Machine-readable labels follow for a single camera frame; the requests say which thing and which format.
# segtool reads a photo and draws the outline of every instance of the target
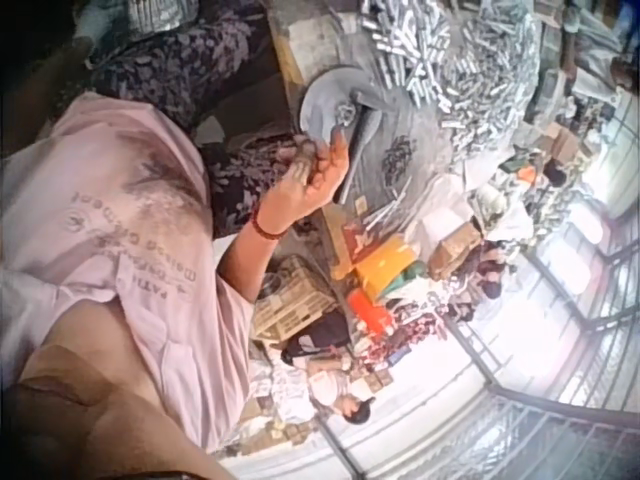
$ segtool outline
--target metal tool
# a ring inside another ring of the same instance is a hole
[[[360,117],[357,120],[351,141],[349,142],[349,170],[333,197],[333,201],[338,205],[347,203],[351,184],[353,183],[362,159],[362,152],[364,152],[365,147],[378,131],[380,121],[382,120],[382,110],[376,107],[383,106],[385,109],[388,109],[382,105],[383,102],[380,97],[367,95],[358,89],[352,91],[352,99],[360,104]]]
[[[341,205],[346,202],[362,152],[378,131],[382,113],[390,111],[367,73],[355,67],[338,67],[309,86],[300,109],[301,130],[329,143],[336,124],[335,112],[345,101],[354,103],[359,114],[349,142],[349,171],[334,196],[334,201]]]

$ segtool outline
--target wooden crate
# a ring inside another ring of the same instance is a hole
[[[328,285],[301,257],[284,259],[278,273],[283,286],[256,304],[254,339],[282,342],[337,306]]]

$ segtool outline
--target pink t-shirt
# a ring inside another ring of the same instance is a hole
[[[85,94],[9,159],[3,387],[71,305],[118,296],[165,406],[214,450],[248,394],[253,306],[216,274],[209,198],[196,148],[142,103]]]

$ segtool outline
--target window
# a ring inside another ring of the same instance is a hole
[[[575,249],[562,239],[554,239],[547,251],[549,270],[566,287],[569,293],[580,295],[589,286],[591,272]]]
[[[602,241],[602,237],[604,236],[602,222],[598,216],[593,213],[593,210],[584,203],[576,203],[571,207],[569,221],[573,223],[593,245],[597,245]]]

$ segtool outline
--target pile of metal pieces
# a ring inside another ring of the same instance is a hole
[[[538,82],[538,42],[526,7],[507,1],[482,8],[463,23],[455,54],[448,51],[448,18],[433,0],[367,0],[360,13],[385,87],[405,89],[417,108],[438,106],[440,127],[454,129],[454,162],[513,133]]]
[[[434,0],[370,0],[361,3],[362,28],[368,30],[387,89],[404,88],[420,107],[450,102],[436,77],[449,48],[450,26]]]
[[[480,153],[512,134],[538,83],[533,18],[523,5],[495,5],[465,22],[462,55],[447,62],[442,81],[451,110],[441,127],[455,129],[454,161]]]

